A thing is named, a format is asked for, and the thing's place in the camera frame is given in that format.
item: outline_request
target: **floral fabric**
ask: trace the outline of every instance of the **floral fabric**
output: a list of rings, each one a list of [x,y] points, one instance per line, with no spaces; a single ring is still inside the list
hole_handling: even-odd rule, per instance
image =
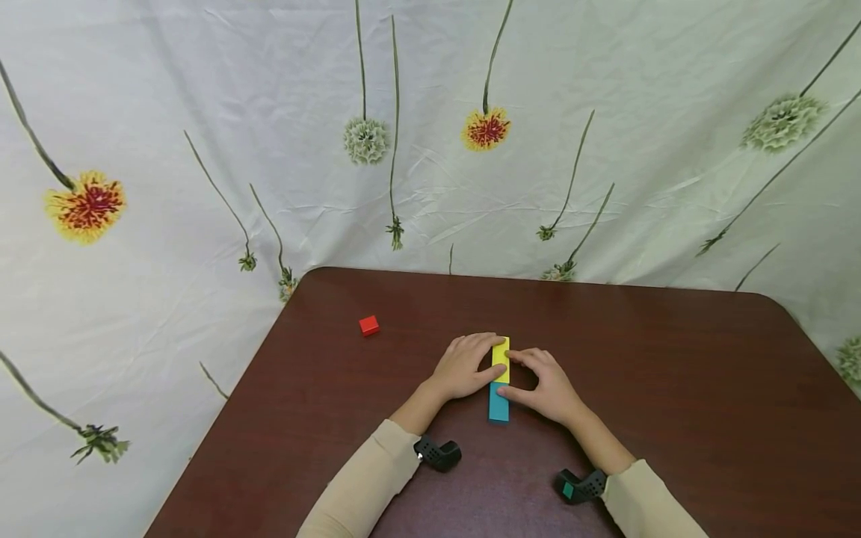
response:
[[[3,535],[143,535],[326,265],[763,294],[861,394],[861,4],[534,4],[0,3]]]

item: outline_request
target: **beige sleeve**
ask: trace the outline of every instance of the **beige sleeve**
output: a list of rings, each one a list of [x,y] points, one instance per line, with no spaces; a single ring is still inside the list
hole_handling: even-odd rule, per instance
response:
[[[608,477],[601,498],[626,538],[708,538],[644,460]]]
[[[341,467],[296,538],[366,538],[418,468],[418,437],[384,420]]]

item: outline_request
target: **dandelion print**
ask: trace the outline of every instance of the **dandelion print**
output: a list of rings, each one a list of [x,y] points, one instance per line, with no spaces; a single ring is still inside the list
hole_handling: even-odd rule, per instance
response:
[[[362,52],[362,20],[359,17],[359,0],[356,4],[356,37],[359,42],[359,68],[362,71],[362,117],[347,122],[344,129],[344,149],[353,164],[377,164],[386,155],[388,133],[382,121],[368,118],[367,91],[365,90],[365,57]]]
[[[80,244],[95,243],[116,223],[126,209],[122,184],[107,181],[97,170],[84,172],[75,180],[64,174],[42,146],[30,126],[24,107],[18,100],[9,73],[0,61],[0,77],[12,101],[18,121],[24,127],[36,153],[66,190],[49,189],[45,193],[45,211],[63,238]]]
[[[765,107],[741,137],[741,147],[779,153],[807,138],[827,105],[809,96],[786,95]]]
[[[595,215],[595,220],[592,221],[592,224],[589,226],[589,229],[586,230],[586,235],[580,240],[577,244],[577,247],[571,252],[571,256],[564,263],[555,263],[554,266],[546,271],[544,271],[541,275],[541,280],[543,281],[557,281],[557,282],[570,282],[574,280],[574,257],[577,256],[577,252],[583,246],[583,243],[589,238],[589,234],[592,233],[592,230],[595,229],[595,225],[598,223],[598,220],[601,218],[601,214],[604,212],[604,208],[607,207],[607,202],[610,201],[610,195],[613,194],[613,188],[616,186],[615,183],[610,185],[610,190],[607,191],[607,195],[604,197],[604,201],[601,203],[601,208],[598,210],[598,214]]]
[[[207,370],[207,367],[203,366],[203,363],[200,361],[198,361],[197,363],[201,365],[201,370],[203,370],[203,374],[207,376],[207,379],[210,383],[213,384],[218,394],[220,394],[223,399],[228,399],[229,397],[224,393],[224,391],[221,390],[221,387],[218,386],[218,383],[215,382],[213,376],[209,374],[209,370]]]
[[[861,337],[847,338],[837,348],[837,372],[849,386],[861,387]]]
[[[467,117],[467,125],[461,131],[461,139],[468,150],[487,152],[505,140],[510,126],[511,122],[505,118],[504,108],[494,108],[490,114],[473,110]]]
[[[389,17],[392,21],[392,51],[394,56],[394,146],[392,147],[392,169],[388,173],[388,203],[392,208],[392,225],[386,226],[386,233],[392,234],[392,250],[400,250],[404,245],[400,237],[404,234],[404,228],[400,225],[400,218],[394,212],[394,158],[398,154],[398,125],[400,123],[400,77],[398,75],[398,41],[394,38],[394,15]]]
[[[463,131],[461,131],[463,144],[473,152],[486,152],[501,144],[508,136],[508,130],[511,127],[511,122],[505,118],[505,109],[490,108],[487,104],[487,98],[490,92],[490,74],[493,71],[493,61],[496,59],[499,40],[502,39],[502,32],[505,30],[505,24],[508,22],[508,15],[511,13],[513,3],[514,0],[508,0],[505,15],[502,17],[502,24],[499,25],[499,32],[496,34],[496,41],[493,43],[493,50],[490,53],[484,95],[481,98],[481,111],[474,110],[470,113],[467,116],[467,123]]]
[[[766,253],[765,253],[765,255],[764,255],[764,256],[762,256],[762,257],[759,259],[759,261],[758,261],[758,262],[756,262],[756,263],[753,265],[753,267],[751,267],[751,268],[750,268],[750,270],[749,270],[749,271],[747,271],[747,272],[745,273],[745,275],[741,277],[741,280],[739,281],[738,285],[736,285],[736,286],[735,286],[735,289],[733,290],[734,292],[739,291],[739,289],[741,288],[741,285],[745,283],[745,280],[747,280],[747,277],[748,277],[748,276],[750,276],[750,275],[751,275],[751,273],[752,273],[752,272],[753,272],[757,267],[759,267],[759,265],[760,265],[762,262],[764,262],[764,261],[765,261],[765,259],[766,259],[768,256],[770,256],[770,255],[771,255],[771,253],[772,253],[772,252],[774,252],[774,250],[775,250],[778,246],[780,246],[780,243],[775,244],[774,246],[772,246],[772,247],[768,250],[768,252],[766,252]]]
[[[27,380],[24,379],[24,376],[21,374],[21,371],[18,370],[18,367],[2,351],[0,351],[0,362],[3,363],[9,371],[9,374],[12,376],[12,379],[18,383],[18,386],[20,386],[24,391],[24,395],[26,395],[30,401],[36,404],[36,406],[44,412],[54,417],[58,422],[73,430],[84,440],[84,445],[71,454],[72,458],[81,455],[81,459],[77,461],[78,465],[81,461],[86,460],[87,456],[91,455],[94,450],[102,457],[105,463],[116,463],[120,460],[122,455],[126,453],[129,445],[132,443],[129,441],[117,440],[116,432],[120,430],[119,428],[114,427],[105,430],[104,426],[95,426],[94,424],[87,424],[86,427],[82,428],[74,420],[64,416],[62,413],[45,403],[45,400],[36,394],[30,384],[27,383]]]
[[[344,149],[353,164],[377,164],[386,155],[386,124],[377,120],[353,118],[344,130]]]
[[[189,145],[191,146],[191,151],[195,154],[195,159],[197,159],[197,163],[201,166],[203,174],[209,180],[209,184],[213,186],[213,189],[215,189],[215,192],[218,193],[218,196],[221,198],[221,201],[223,201],[224,205],[227,206],[227,209],[230,210],[230,214],[233,215],[234,219],[236,219],[236,222],[239,224],[239,227],[242,228],[242,233],[245,235],[245,255],[239,259],[239,270],[253,271],[254,268],[257,266],[257,258],[255,258],[254,253],[251,252],[251,239],[248,237],[248,231],[245,230],[245,226],[243,226],[242,221],[239,220],[239,216],[236,214],[235,211],[233,211],[233,208],[230,207],[230,204],[227,202],[227,198],[224,197],[224,195],[221,193],[221,190],[213,181],[212,176],[209,175],[209,171],[207,170],[206,165],[203,164],[203,160],[201,159],[200,154],[197,152],[197,148],[195,148],[194,142],[191,141],[191,137],[189,137],[189,134],[186,131],[183,131],[183,133],[185,133],[185,139],[189,142]]]
[[[562,210],[559,211],[559,216],[556,217],[556,220],[553,221],[552,225],[538,227],[537,235],[541,241],[549,241],[554,235],[556,235],[556,225],[559,224],[559,219],[562,218],[562,214],[565,213],[565,208],[568,207],[568,200],[571,199],[571,187],[574,186],[574,176],[577,174],[577,163],[580,162],[580,153],[583,151],[583,143],[586,140],[586,133],[589,132],[589,126],[592,124],[593,117],[595,117],[594,110],[589,114],[589,120],[586,121],[586,127],[583,129],[583,134],[580,135],[580,145],[577,147],[577,157],[574,158],[574,171],[571,172],[571,182],[568,184],[568,194],[565,195],[565,202],[562,204]]]
[[[747,209],[751,205],[753,205],[753,203],[757,200],[757,198],[759,198],[765,192],[765,190],[768,189],[771,186],[771,184],[774,183],[780,177],[780,175],[783,174],[784,171],[787,168],[789,168],[792,165],[792,163],[794,163],[796,161],[797,158],[799,158],[801,156],[802,153],[804,153],[820,136],[822,136],[822,134],[825,131],[828,130],[828,128],[846,111],[847,108],[849,108],[858,99],[859,96],[861,96],[861,90],[858,90],[857,92],[855,92],[855,95],[852,96],[852,98],[849,101],[847,101],[846,104],[843,105],[843,107],[840,110],[838,110],[837,114],[835,114],[834,117],[831,118],[831,120],[829,120],[828,123],[826,123],[825,126],[823,126],[822,129],[820,129],[819,132],[817,132],[813,136],[813,138],[810,139],[808,141],[808,143],[804,145],[804,147],[802,149],[798,150],[798,153],[793,155],[792,158],[786,162],[786,164],[784,164],[782,167],[780,167],[780,170],[778,170],[774,174],[774,176],[771,177],[771,179],[769,179],[767,182],[765,182],[765,185],[763,185],[762,188],[759,189],[755,195],[753,195],[753,198],[751,198],[747,202],[747,204],[745,204],[745,206],[741,209],[741,211],[739,211],[733,217],[733,219],[729,221],[729,224],[724,226],[723,229],[721,229],[721,231],[716,236],[714,236],[711,239],[708,239],[707,241],[705,241],[703,243],[703,245],[700,247],[700,251],[697,253],[697,256],[698,257],[702,256],[703,254],[705,254],[706,252],[711,250],[711,247],[715,246],[715,244],[717,244],[718,241],[723,239],[723,237],[725,235],[727,235],[727,232],[729,232],[729,228],[732,227],[733,224],[735,224],[735,221],[738,220],[739,217],[742,214],[744,214],[744,212],[747,211]]]
[[[97,170],[70,181],[72,191],[49,189],[45,193],[45,210],[64,238],[80,244],[95,243],[126,208],[122,185],[106,181]]]
[[[260,203],[260,198],[257,196],[257,191],[254,189],[254,185],[248,183],[248,186],[251,187],[251,193],[254,195],[254,200],[257,201],[260,211],[263,212],[263,216],[266,217],[266,221],[269,222],[269,226],[272,227],[272,231],[275,232],[275,236],[278,238],[278,267],[281,268],[281,280],[278,281],[278,295],[281,301],[286,303],[288,299],[290,299],[290,296],[293,295],[293,291],[296,289],[296,284],[298,282],[293,278],[293,270],[290,267],[284,267],[284,262],[282,260],[284,256],[284,242],[281,241],[281,234],[278,233],[278,229],[275,228],[275,224],[272,222],[272,219],[269,218],[266,210],[263,209],[263,204]]]

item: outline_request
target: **wooden block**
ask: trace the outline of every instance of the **wooden block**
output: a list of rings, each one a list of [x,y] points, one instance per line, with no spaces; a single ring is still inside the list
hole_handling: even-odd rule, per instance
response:
[[[496,389],[503,385],[508,385],[508,383],[497,383],[494,381],[490,384],[490,401],[487,407],[487,418],[491,422],[508,422],[508,400],[496,394]]]
[[[509,370],[511,370],[511,363],[508,360],[508,357],[505,356],[505,352],[509,349],[509,340],[508,337],[505,338],[505,341],[500,345],[493,346],[493,355],[491,358],[491,364],[504,364],[505,365],[505,373],[500,375],[498,378],[493,380],[496,383],[510,383],[510,376],[508,375]]]
[[[368,316],[364,319],[359,319],[359,328],[362,329],[362,334],[366,337],[378,332],[380,324],[376,322],[376,316]]]

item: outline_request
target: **finger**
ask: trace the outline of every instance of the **finger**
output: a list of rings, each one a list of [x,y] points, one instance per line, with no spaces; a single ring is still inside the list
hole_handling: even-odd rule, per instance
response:
[[[504,374],[506,367],[504,364],[494,364],[490,368],[486,370],[481,370],[480,372],[476,372],[475,379],[478,381],[478,388],[482,388],[484,385],[490,383],[491,381],[498,378],[500,375]]]
[[[490,351],[490,348],[494,345],[499,345],[505,341],[505,338],[496,336],[495,332],[488,332],[485,336],[477,339],[474,343],[472,343],[471,351],[469,353],[469,358],[471,363],[474,364],[474,367],[477,368],[481,359],[487,355],[487,352]]]
[[[476,345],[476,343],[480,342],[482,339],[488,336],[496,336],[495,332],[476,332],[474,334],[469,335],[466,338],[464,344],[466,345]]]
[[[541,349],[538,349],[538,348],[524,349],[523,353],[526,353],[528,355],[532,355],[541,362],[545,362],[547,359],[547,357],[544,356],[544,351]]]
[[[496,394],[512,402],[535,409],[535,393],[532,391],[524,391],[511,385],[503,385],[496,389]]]
[[[482,337],[476,342],[476,346],[486,348],[486,353],[488,349],[495,345],[500,345],[501,343],[505,343],[505,337],[498,336],[495,332],[488,332],[487,336]]]
[[[505,352],[505,355],[508,358],[512,359],[514,362],[518,364],[524,365],[526,368],[529,368],[533,372],[537,373],[537,369],[541,368],[542,361],[538,359],[532,353],[527,353],[526,351],[516,351],[514,349],[509,349]]]
[[[549,363],[551,363],[551,364],[556,364],[556,357],[554,357],[554,356],[550,355],[550,352],[549,352],[549,351],[547,351],[546,349],[542,349],[542,350],[541,350],[541,354],[542,354],[542,356],[544,357],[544,360],[545,360],[546,362],[549,362]]]
[[[455,349],[455,347],[457,346],[457,344],[460,343],[461,340],[463,340],[463,338],[464,337],[457,337],[454,340],[452,340],[451,343],[449,344],[449,347],[446,348],[445,352],[450,353],[451,351],[453,351]]]

